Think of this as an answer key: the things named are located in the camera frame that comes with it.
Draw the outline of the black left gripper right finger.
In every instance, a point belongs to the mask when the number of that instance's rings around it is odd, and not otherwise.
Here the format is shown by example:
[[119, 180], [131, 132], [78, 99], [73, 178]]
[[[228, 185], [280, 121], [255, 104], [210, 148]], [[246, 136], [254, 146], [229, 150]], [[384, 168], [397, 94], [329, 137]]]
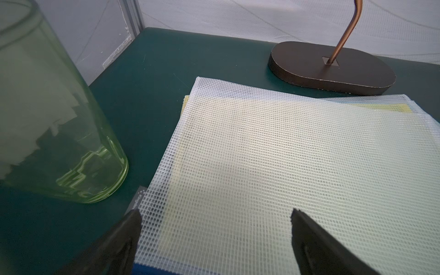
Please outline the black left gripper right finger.
[[291, 215], [292, 248], [302, 275], [377, 275], [306, 213]]

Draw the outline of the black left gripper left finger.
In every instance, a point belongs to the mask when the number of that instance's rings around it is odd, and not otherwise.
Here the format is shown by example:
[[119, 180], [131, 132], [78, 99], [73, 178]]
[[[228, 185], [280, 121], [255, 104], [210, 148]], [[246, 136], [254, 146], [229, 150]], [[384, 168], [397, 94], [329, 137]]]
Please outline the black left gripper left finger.
[[109, 231], [55, 274], [130, 275], [141, 229], [140, 211], [129, 211]]

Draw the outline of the white mesh document bag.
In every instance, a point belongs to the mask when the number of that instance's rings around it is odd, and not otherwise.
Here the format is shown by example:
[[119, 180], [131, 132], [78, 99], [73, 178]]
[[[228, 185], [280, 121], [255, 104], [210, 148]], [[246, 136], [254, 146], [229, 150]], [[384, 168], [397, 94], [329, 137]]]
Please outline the white mesh document bag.
[[[198, 77], [193, 94], [286, 93]], [[298, 209], [383, 275], [439, 274], [440, 125], [418, 108], [181, 115], [139, 204], [134, 271], [297, 275]]]

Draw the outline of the yellow mesh document bag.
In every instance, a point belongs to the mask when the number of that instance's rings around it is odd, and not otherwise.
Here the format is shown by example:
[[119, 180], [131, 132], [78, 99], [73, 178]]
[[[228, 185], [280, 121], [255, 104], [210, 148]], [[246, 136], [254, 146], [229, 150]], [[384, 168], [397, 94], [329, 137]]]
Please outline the yellow mesh document bag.
[[181, 115], [217, 114], [225, 115], [281, 115], [283, 117], [310, 113], [318, 115], [320, 111], [331, 114], [339, 111], [342, 115], [355, 112], [355, 107], [369, 110], [417, 113], [418, 105], [406, 95], [328, 97], [311, 98], [298, 95], [188, 95], [184, 101]]

